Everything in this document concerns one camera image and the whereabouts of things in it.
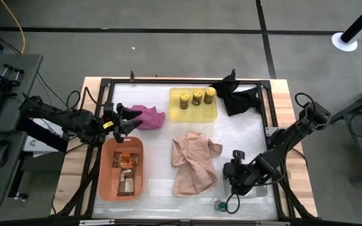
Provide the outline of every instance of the yellow tray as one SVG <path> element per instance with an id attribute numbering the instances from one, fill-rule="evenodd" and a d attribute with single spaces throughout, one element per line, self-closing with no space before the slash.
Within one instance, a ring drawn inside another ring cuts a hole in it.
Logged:
<path id="1" fill-rule="evenodd" d="M 201 89 L 203 92 L 202 102 L 195 106 L 192 104 L 192 92 L 194 89 Z M 171 88 L 170 101 L 168 102 L 168 115 L 172 122 L 214 122 L 217 118 L 216 96 L 211 104 L 205 104 L 205 89 L 202 88 Z M 188 108 L 180 108 L 180 94 L 189 94 Z"/>

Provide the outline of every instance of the black cloth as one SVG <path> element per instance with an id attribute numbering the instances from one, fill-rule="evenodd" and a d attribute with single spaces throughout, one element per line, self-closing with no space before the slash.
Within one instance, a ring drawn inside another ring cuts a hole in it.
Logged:
<path id="1" fill-rule="evenodd" d="M 255 107 L 256 111 L 261 114 L 261 100 L 256 97 L 258 88 L 233 92 L 238 85 L 239 81 L 236 80 L 236 73 L 233 70 L 231 75 L 212 84 L 211 87 L 215 88 L 217 96 L 224 100 L 224 106 L 226 106 L 229 116 L 244 113 L 251 107 Z"/>

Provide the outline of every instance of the beige cloth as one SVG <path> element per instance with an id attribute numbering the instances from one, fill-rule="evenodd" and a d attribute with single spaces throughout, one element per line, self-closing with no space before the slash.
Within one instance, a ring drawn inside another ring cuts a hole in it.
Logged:
<path id="1" fill-rule="evenodd" d="M 217 181 L 212 158 L 222 151 L 221 144 L 215 144 L 199 132 L 189 131 L 173 139 L 171 164 L 180 167 L 175 177 L 173 195 L 197 195 Z"/>

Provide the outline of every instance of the orange plastic bin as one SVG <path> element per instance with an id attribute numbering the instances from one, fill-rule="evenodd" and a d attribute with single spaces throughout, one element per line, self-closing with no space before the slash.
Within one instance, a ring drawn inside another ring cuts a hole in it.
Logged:
<path id="1" fill-rule="evenodd" d="M 138 154 L 138 165 L 134 169 L 134 195 L 118 196 L 118 183 L 121 168 L 113 168 L 114 153 L 136 153 Z M 105 201 L 129 201 L 140 196 L 143 190 L 143 144 L 136 137 L 127 137 L 119 144 L 114 138 L 108 139 L 102 146 L 99 194 Z"/>

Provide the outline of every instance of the floor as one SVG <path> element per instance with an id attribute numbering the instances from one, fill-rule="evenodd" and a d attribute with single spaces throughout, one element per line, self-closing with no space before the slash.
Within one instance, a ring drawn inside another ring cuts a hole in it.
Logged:
<path id="1" fill-rule="evenodd" d="M 6 3 L 23 26 L 43 28 L 25 33 L 26 53 L 44 56 L 40 73 L 61 97 L 79 90 L 85 76 L 128 76 L 132 70 L 137 77 L 224 77 L 232 68 L 238 78 L 287 79 L 292 94 L 306 92 L 332 113 L 352 103 L 362 92 L 362 41 L 352 53 L 335 49 L 330 41 L 333 31 L 345 30 L 362 13 L 362 1 Z M 0 26 L 15 26 L 1 3 Z M 42 32 L 54 31 L 51 27 L 83 29 Z M 154 33 L 152 28 L 163 30 Z M 180 33 L 171 29 L 188 30 Z M 0 31 L 0 36 L 21 48 L 20 33 Z M 33 94 L 46 98 L 38 84 Z M 53 103 L 63 107 L 57 99 Z M 298 114 L 300 107 L 294 104 L 294 109 Z M 348 181 L 361 170 L 361 162 L 343 122 L 313 133 L 303 145 L 319 216 L 362 223 L 362 183 Z M 31 198 L 26 203 L 6 200 L 0 220 L 50 213 L 57 173 L 32 173 L 28 177 L 21 186 Z"/>

